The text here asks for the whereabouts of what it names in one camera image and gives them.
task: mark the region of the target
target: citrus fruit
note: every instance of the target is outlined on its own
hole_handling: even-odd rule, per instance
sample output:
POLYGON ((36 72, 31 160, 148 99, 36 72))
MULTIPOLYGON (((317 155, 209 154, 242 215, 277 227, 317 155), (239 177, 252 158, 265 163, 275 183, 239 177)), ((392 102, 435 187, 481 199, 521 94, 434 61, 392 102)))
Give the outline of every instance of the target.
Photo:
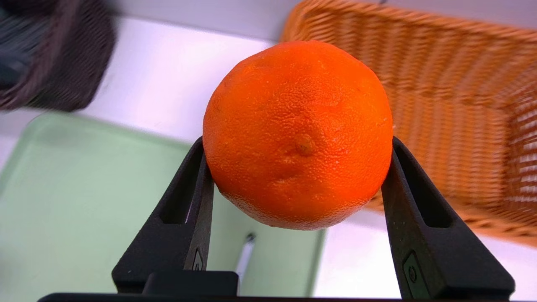
POLYGON ((377 76, 319 41, 277 44, 237 64, 203 120, 222 195, 261 223, 302 230, 335 225, 377 193, 392 135, 377 76))

